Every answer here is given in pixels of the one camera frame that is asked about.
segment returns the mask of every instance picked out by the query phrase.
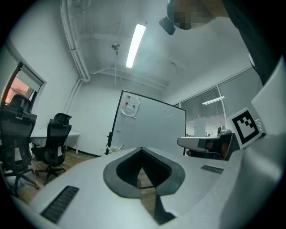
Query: mesh chair back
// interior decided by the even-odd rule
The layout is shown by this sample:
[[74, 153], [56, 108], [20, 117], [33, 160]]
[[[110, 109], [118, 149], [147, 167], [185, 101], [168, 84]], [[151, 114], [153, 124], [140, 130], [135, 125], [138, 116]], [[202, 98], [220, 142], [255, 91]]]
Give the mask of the mesh chair back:
[[[7, 170], [18, 172], [27, 169], [32, 160], [29, 143], [37, 116], [23, 112], [25, 107], [27, 110], [30, 108], [27, 98], [15, 95], [11, 103], [9, 106], [5, 105], [1, 111], [1, 160]], [[16, 161], [16, 154], [20, 154], [21, 160]]]
[[45, 159], [53, 166], [58, 166], [64, 161], [64, 153], [59, 156], [58, 149], [63, 147], [71, 128], [71, 125], [58, 122], [49, 123], [48, 125]]
[[9, 106], [18, 109], [20, 106], [24, 107], [23, 111], [31, 113], [31, 101], [22, 95], [14, 95]]
[[58, 114], [55, 115], [54, 121], [55, 122], [59, 122], [59, 123], [63, 123], [65, 125], [68, 125], [69, 120], [71, 118], [72, 117], [70, 115], [67, 115], [67, 114], [64, 114], [64, 113], [58, 113]]

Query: ceiling light fixture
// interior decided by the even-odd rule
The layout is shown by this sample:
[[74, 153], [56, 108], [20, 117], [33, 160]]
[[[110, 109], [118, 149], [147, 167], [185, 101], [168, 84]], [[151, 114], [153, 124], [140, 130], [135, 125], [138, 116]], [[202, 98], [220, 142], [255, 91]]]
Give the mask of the ceiling light fixture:
[[133, 62], [134, 62], [139, 44], [145, 32], [145, 29], [146, 29], [146, 26], [144, 25], [141, 25], [141, 24], [136, 25], [133, 38], [130, 44], [130, 49], [129, 49], [127, 62], [126, 62], [126, 68], [132, 68], [133, 66]]
[[220, 101], [220, 100], [222, 100], [223, 98], [224, 98], [224, 96], [219, 97], [219, 98], [215, 98], [215, 99], [213, 99], [213, 100], [209, 100], [209, 101], [203, 102], [203, 105], [208, 105], [208, 104], [211, 104], [211, 103], [213, 103], [213, 102]]

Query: office chair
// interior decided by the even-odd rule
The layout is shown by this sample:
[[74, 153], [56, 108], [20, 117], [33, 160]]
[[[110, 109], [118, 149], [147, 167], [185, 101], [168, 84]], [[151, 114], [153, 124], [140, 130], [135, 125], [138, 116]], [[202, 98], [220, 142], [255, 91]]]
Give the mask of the office chair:
[[[11, 173], [4, 174], [5, 177], [15, 176], [14, 195], [17, 194], [17, 186], [20, 178], [35, 185], [37, 184], [24, 174], [34, 172], [28, 169], [31, 165], [32, 154], [29, 150], [30, 136], [36, 123], [37, 116], [31, 114], [31, 101], [24, 96], [15, 95], [10, 104], [4, 105], [1, 111], [1, 161], [3, 168]], [[21, 160], [15, 158], [20, 154]]]
[[36, 160], [49, 164], [45, 170], [35, 171], [36, 174], [47, 173], [45, 184], [51, 174], [57, 177], [57, 171], [65, 171], [65, 169], [54, 169], [52, 167], [57, 167], [64, 162], [65, 151], [63, 149], [63, 144], [71, 131], [71, 128], [71, 125], [65, 125], [60, 122], [49, 123], [46, 145], [37, 148], [37, 145], [33, 144], [34, 147], [32, 148], [32, 152], [35, 154]]

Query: white desk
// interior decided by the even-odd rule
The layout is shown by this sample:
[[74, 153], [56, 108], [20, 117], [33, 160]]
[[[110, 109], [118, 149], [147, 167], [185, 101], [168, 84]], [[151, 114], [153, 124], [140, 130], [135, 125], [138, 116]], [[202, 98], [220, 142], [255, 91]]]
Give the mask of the white desk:
[[[46, 138], [47, 129], [48, 129], [47, 127], [35, 126], [32, 134], [31, 134], [31, 138]], [[78, 153], [78, 143], [79, 143], [79, 139], [80, 139], [80, 133], [71, 130], [70, 133], [68, 134], [68, 137], [77, 137], [77, 140], [76, 140], [76, 154], [77, 154]]]
[[[94, 225], [100, 225], [99, 227], [103, 229], [158, 228], [159, 225], [146, 211], [140, 199], [118, 196], [107, 187], [103, 178], [103, 171], [107, 164], [134, 149], [122, 150], [119, 153], [77, 164], [40, 190], [29, 203], [30, 207], [40, 214], [66, 186], [74, 186], [79, 188], [79, 191], [57, 222], [59, 227], [93, 229]], [[190, 218], [196, 213], [197, 206], [201, 209], [200, 214], [196, 214], [196, 219], [201, 220], [201, 224], [208, 217], [204, 214], [206, 211], [214, 215], [212, 220], [219, 222], [223, 206], [235, 184], [242, 154], [234, 153], [227, 162], [176, 155], [155, 148], [149, 149], [180, 164], [185, 170], [185, 179], [176, 193], [160, 197], [165, 211], [177, 217], [161, 227], [189, 228], [190, 223], [183, 224], [180, 218], [184, 216], [186, 219]], [[202, 170], [203, 165], [223, 168], [224, 171], [222, 174], [212, 173]], [[212, 222], [205, 225], [205, 228], [212, 228]]]

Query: wooden floor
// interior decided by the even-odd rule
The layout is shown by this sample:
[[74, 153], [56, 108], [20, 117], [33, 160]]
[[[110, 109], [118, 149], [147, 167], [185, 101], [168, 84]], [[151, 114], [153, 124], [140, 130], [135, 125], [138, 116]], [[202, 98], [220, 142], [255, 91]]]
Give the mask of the wooden floor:
[[[81, 163], [86, 160], [94, 159], [96, 157], [85, 155], [78, 153], [76, 154], [74, 151], [66, 151], [66, 157], [63, 164], [58, 166], [57, 168], [64, 168], [65, 170], [69, 170], [71, 167], [75, 166], [78, 163]], [[35, 159], [32, 160], [31, 168], [34, 170], [44, 170], [47, 167], [47, 164], [36, 161]], [[38, 175], [33, 174], [31, 172], [25, 174], [27, 177], [35, 181], [38, 186], [39, 190], [36, 190], [34, 186], [30, 185], [28, 182], [24, 181], [23, 179], [19, 180], [18, 184], [18, 195], [19, 199], [21, 199], [23, 202], [28, 203], [38, 191], [40, 191], [44, 187], [44, 182], [46, 180], [46, 173], [39, 173]], [[49, 181], [52, 181], [56, 177], [54, 175], [51, 175], [49, 178]], [[13, 185], [14, 179], [11, 179], [9, 181], [10, 185]], [[152, 184], [150, 180], [148, 179], [147, 175], [145, 174], [144, 170], [141, 169], [138, 180], [140, 181], [138, 188], [141, 186], [141, 194], [142, 194], [142, 204], [147, 209], [147, 211], [150, 213], [150, 215], [154, 216], [154, 209], [155, 209], [155, 197], [156, 197], [156, 191], [155, 188], [151, 187]]]

